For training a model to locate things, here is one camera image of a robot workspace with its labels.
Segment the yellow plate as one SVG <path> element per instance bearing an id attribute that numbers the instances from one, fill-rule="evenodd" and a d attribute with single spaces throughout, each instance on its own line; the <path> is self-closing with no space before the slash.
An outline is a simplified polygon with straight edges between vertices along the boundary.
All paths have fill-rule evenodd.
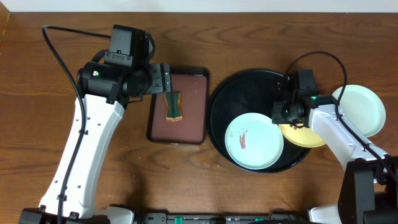
<path id="1" fill-rule="evenodd" d="M 325 141 L 310 128 L 297 128 L 289 124 L 280 124 L 283 136 L 291 143 L 301 147 L 320 147 L 325 145 Z"/>

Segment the green and orange sponge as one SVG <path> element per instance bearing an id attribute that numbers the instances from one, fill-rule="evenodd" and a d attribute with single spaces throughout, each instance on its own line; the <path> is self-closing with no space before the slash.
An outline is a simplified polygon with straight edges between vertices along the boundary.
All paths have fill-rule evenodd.
<path id="1" fill-rule="evenodd" d="M 171 92 L 165 94 L 167 121 L 179 121 L 183 119 L 183 114 L 181 110 L 181 99 L 182 94 L 180 92 Z"/>

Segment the mint plate with smear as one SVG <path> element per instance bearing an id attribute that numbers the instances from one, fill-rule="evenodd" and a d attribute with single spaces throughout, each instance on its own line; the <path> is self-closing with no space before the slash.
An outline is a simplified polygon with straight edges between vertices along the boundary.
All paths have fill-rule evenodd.
<path id="1" fill-rule="evenodd" d="M 369 88 L 361 85 L 346 85 L 340 106 L 348 119 L 366 137 L 377 134 L 385 124 L 384 104 Z"/>

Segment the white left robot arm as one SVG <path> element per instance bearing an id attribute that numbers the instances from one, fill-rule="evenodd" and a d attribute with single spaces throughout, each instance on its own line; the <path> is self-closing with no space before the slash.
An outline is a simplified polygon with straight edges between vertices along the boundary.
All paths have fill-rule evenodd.
<path id="1" fill-rule="evenodd" d="M 113 133 L 132 97 L 170 92 L 167 63 L 126 67 L 88 62 L 78 72 L 81 94 L 50 187 L 38 208 L 22 210 L 19 223 L 135 223 L 133 209 L 110 205 L 97 211 L 95 194 Z"/>

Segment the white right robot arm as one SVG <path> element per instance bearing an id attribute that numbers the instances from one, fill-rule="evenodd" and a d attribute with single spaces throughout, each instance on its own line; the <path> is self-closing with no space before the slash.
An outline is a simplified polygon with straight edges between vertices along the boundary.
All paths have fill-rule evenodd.
<path id="1" fill-rule="evenodd" d="M 335 97 L 280 90 L 271 115 L 275 124 L 311 129 L 345 170 L 338 202 L 310 209 L 312 223 L 397 223 L 397 157 L 361 133 Z"/>

